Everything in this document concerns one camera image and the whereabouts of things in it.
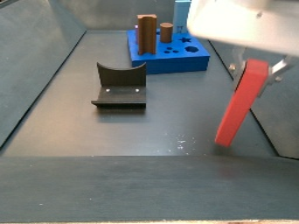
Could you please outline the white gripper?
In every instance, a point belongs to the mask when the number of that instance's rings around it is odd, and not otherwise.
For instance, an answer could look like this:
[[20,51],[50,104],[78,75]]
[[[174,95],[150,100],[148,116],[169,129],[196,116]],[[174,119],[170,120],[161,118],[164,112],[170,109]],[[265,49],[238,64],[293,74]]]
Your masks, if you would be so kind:
[[200,38],[234,44],[230,71],[237,88],[245,68],[244,46],[285,54],[268,68],[258,90],[280,82],[299,57],[299,0],[190,0],[186,19],[189,33]]

